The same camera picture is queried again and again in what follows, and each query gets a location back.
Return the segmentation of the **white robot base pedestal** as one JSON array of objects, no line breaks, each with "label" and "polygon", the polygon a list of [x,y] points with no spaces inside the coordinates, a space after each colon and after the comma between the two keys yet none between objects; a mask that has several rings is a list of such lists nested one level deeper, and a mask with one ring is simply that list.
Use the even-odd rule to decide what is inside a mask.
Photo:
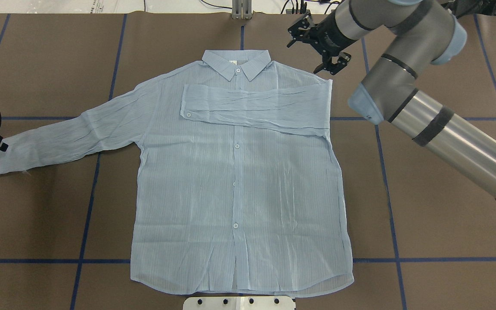
[{"label": "white robot base pedestal", "polygon": [[287,296],[230,296],[187,298],[183,310],[295,310]]}]

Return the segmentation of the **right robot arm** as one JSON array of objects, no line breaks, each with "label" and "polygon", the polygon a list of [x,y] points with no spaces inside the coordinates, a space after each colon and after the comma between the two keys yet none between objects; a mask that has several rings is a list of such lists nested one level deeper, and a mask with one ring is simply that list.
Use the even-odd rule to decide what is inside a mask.
[{"label": "right robot arm", "polygon": [[287,29],[294,43],[321,57],[314,73],[344,69],[347,48],[380,29],[392,42],[349,98],[350,107],[378,125],[388,122],[496,200],[496,140],[422,89],[421,77],[465,47],[467,32],[437,0],[342,0],[315,21],[309,12]]}]

